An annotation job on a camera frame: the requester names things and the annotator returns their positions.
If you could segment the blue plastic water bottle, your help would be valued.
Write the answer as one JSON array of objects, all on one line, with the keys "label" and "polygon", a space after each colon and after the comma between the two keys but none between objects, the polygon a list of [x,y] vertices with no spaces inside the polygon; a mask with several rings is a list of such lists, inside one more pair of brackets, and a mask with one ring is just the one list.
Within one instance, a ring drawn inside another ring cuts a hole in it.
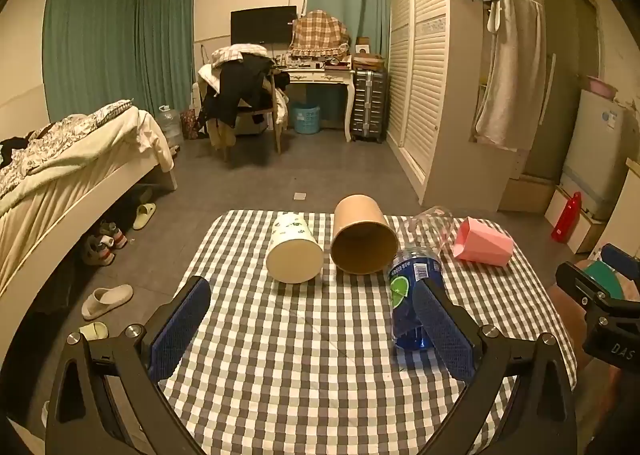
[{"label": "blue plastic water bottle", "polygon": [[395,345],[406,351],[430,349],[432,342],[416,315],[413,293],[423,279],[431,279],[440,288],[444,287],[439,257],[428,246],[408,246],[398,251],[390,264],[387,278]]}]

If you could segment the pink faceted cup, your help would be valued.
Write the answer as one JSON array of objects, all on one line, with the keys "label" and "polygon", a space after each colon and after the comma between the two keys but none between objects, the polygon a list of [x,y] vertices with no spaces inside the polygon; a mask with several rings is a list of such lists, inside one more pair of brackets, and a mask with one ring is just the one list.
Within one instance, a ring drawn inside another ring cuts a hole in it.
[{"label": "pink faceted cup", "polygon": [[452,255],[454,259],[505,267],[514,250],[514,241],[505,233],[473,218],[466,218],[458,228]]}]

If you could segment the clear glass cup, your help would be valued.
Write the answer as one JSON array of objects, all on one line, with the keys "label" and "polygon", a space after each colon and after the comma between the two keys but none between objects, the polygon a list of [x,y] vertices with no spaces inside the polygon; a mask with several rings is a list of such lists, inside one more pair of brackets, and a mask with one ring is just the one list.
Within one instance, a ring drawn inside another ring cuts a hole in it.
[{"label": "clear glass cup", "polygon": [[454,233],[454,216],[445,207],[433,206],[409,220],[413,245],[440,256]]}]

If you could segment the white paper cup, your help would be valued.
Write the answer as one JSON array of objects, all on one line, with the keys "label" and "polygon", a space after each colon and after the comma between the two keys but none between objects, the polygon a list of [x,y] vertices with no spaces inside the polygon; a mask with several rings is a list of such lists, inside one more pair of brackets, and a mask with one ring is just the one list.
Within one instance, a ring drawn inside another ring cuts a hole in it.
[{"label": "white paper cup", "polygon": [[279,214],[272,224],[267,248],[268,274],[280,283],[306,283],[320,273],[322,263],[323,249],[303,215]]}]

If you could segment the brown kraft paper cup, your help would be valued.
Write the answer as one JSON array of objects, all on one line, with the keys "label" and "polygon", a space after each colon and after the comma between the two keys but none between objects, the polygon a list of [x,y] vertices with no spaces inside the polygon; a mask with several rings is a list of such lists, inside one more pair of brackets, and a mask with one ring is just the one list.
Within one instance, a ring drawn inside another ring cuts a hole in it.
[{"label": "brown kraft paper cup", "polygon": [[396,232],[373,198],[356,194],[337,204],[331,258],[340,270],[354,275],[383,271],[394,259],[398,247]]}]

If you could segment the red thermos bottle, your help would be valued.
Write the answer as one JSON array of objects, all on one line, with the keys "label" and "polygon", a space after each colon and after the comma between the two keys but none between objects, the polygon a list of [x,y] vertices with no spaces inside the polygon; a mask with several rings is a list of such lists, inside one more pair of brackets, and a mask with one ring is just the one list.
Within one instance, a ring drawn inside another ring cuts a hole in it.
[{"label": "red thermos bottle", "polygon": [[582,210],[582,193],[575,192],[567,202],[556,221],[551,238],[557,243],[565,244],[573,232],[579,220],[580,210]]}]

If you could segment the sneaker under bed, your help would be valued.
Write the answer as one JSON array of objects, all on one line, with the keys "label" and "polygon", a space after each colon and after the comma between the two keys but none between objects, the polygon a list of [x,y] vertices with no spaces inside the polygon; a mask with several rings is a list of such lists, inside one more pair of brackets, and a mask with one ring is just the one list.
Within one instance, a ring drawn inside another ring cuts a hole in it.
[{"label": "sneaker under bed", "polygon": [[102,221],[82,243],[81,260],[89,267],[107,267],[115,260],[115,250],[124,248],[128,239],[115,222]]}]

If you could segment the white refrigerator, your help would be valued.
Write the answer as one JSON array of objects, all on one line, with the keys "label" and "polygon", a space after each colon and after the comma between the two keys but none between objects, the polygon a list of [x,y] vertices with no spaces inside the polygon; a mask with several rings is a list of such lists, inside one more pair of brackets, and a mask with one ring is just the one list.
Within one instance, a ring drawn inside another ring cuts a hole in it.
[{"label": "white refrigerator", "polygon": [[582,211],[606,221],[625,182],[626,160],[638,152],[636,111],[582,91],[560,187],[568,195],[581,193]]}]

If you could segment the white slipper by bed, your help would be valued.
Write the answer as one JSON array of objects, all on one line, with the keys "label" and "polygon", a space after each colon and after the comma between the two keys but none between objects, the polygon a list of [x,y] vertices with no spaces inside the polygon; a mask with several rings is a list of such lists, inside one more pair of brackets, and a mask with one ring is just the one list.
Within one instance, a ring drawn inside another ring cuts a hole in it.
[{"label": "white slipper by bed", "polygon": [[135,231],[144,229],[156,212],[156,204],[154,202],[146,202],[145,204],[139,204],[136,210],[136,216],[134,217],[134,223],[132,228]]}]

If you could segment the bed with beige bedding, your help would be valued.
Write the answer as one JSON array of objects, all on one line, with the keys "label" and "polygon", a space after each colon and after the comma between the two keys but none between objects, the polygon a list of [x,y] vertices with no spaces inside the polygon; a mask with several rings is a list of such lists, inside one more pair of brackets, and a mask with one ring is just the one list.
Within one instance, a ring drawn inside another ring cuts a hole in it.
[{"label": "bed with beige bedding", "polygon": [[157,171],[177,187],[174,160],[151,114],[118,100],[38,130],[1,170],[1,350],[40,289],[92,224]]}]

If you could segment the hanging white towel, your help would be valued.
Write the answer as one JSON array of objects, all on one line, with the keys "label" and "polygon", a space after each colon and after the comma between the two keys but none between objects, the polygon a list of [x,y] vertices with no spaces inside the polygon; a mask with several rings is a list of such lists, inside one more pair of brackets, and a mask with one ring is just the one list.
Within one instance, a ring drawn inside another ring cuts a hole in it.
[{"label": "hanging white towel", "polygon": [[544,9],[536,0],[495,0],[487,30],[491,54],[474,133],[507,150],[529,150],[537,132],[546,86]]}]

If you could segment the pink basin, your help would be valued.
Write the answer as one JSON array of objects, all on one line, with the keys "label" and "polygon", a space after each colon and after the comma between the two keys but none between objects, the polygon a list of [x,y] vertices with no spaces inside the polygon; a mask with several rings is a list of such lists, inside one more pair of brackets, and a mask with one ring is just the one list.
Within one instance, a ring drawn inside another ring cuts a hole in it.
[{"label": "pink basin", "polygon": [[587,90],[590,93],[599,95],[605,98],[605,100],[615,100],[618,90],[615,86],[610,85],[602,79],[594,76],[586,77]]}]

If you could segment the large clear water jug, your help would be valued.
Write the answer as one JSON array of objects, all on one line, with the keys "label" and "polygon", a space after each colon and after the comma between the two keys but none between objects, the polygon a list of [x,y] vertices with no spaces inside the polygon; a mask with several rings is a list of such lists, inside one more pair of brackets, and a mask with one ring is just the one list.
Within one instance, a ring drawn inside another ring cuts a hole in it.
[{"label": "large clear water jug", "polygon": [[181,146],[183,134],[180,112],[168,105],[157,108],[156,121],[165,135],[169,147]]}]

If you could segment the silver black suitcase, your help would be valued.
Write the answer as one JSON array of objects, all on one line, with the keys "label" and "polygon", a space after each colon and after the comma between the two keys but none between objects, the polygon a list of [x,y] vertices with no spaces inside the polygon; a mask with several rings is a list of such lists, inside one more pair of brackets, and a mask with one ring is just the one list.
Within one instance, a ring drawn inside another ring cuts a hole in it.
[{"label": "silver black suitcase", "polygon": [[350,136],[382,143],[387,126],[387,76],[384,70],[356,70]]}]

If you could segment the chair piled with clothes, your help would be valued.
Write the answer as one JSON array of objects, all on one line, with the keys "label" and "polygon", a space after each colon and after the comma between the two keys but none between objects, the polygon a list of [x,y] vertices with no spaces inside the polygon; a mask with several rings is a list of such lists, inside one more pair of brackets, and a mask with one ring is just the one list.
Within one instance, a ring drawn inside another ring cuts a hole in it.
[{"label": "chair piled with clothes", "polygon": [[213,148],[228,156],[234,146],[241,115],[271,122],[276,151],[282,152],[282,133],[288,124],[286,87],[290,74],[269,56],[266,48],[238,43],[218,48],[198,70],[202,107],[198,126]]}]

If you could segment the blue laundry basket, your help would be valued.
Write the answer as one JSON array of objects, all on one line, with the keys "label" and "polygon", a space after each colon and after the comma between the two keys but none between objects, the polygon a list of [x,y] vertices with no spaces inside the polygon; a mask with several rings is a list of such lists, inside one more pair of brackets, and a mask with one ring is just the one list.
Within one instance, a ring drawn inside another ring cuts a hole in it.
[{"label": "blue laundry basket", "polygon": [[293,128],[296,133],[310,135],[320,131],[321,109],[319,106],[295,104],[292,114]]}]

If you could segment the white louvered wardrobe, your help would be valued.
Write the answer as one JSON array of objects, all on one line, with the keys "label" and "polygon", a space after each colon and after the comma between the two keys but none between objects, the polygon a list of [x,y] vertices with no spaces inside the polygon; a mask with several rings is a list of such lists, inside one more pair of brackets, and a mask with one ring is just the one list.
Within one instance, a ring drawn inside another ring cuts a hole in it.
[{"label": "white louvered wardrobe", "polygon": [[474,140],[482,0],[390,0],[387,143],[423,207],[498,209],[514,152]]}]

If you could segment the green curtain left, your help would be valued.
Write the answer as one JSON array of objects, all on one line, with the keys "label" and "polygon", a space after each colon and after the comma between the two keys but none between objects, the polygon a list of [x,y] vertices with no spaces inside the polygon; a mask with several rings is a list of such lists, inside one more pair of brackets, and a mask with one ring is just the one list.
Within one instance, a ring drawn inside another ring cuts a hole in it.
[{"label": "green curtain left", "polygon": [[42,77],[50,120],[132,100],[190,106],[194,0],[47,0]]}]

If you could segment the white desk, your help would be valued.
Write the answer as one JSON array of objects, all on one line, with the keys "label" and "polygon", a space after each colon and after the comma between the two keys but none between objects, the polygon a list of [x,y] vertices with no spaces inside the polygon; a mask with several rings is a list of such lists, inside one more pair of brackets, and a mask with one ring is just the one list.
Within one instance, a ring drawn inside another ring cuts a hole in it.
[{"label": "white desk", "polygon": [[355,71],[345,67],[288,67],[283,68],[283,71],[290,75],[292,84],[341,85],[346,88],[347,98],[343,121],[344,137],[347,143],[351,142],[350,118],[352,118],[356,95]]}]

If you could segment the black television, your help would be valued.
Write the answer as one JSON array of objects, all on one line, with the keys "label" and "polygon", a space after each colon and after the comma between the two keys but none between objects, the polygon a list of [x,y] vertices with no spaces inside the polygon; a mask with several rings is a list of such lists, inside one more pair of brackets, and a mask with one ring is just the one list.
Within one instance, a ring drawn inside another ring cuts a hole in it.
[{"label": "black television", "polygon": [[251,8],[230,15],[232,44],[289,44],[297,19],[294,5]]}]

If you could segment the plaid blanket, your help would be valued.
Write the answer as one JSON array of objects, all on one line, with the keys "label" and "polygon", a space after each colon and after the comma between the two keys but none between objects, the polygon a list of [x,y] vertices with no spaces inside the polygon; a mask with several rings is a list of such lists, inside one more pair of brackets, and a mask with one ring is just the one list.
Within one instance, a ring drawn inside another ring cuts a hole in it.
[{"label": "plaid blanket", "polygon": [[293,24],[291,55],[298,58],[344,58],[350,51],[347,27],[322,10],[310,11]]}]

